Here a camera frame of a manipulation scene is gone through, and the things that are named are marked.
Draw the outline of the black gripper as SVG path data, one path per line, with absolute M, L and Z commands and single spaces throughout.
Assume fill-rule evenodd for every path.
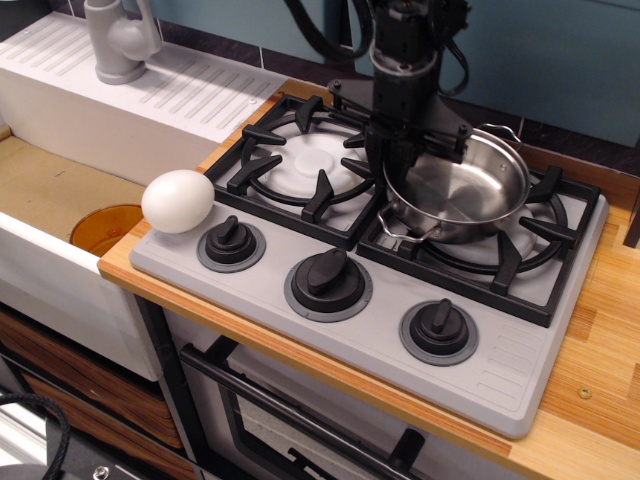
M 424 149 L 460 163 L 473 127 L 447 107 L 439 94 L 435 63 L 374 67 L 371 80 L 333 80 L 334 100 L 368 117 L 372 130 L 364 133 L 364 148 L 372 177 L 384 179 L 389 158 L 389 184 L 404 200 L 413 200 L 415 187 L 407 179 Z

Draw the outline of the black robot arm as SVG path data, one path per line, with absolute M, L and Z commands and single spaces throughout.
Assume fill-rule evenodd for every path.
M 461 161 L 473 128 L 445 105 L 439 81 L 444 51 L 466 61 L 453 38 L 466 27 L 469 10 L 466 1 L 376 3 L 372 80 L 330 83 L 335 109 L 363 124 L 358 140 L 376 191 L 404 178 L 423 153 Z

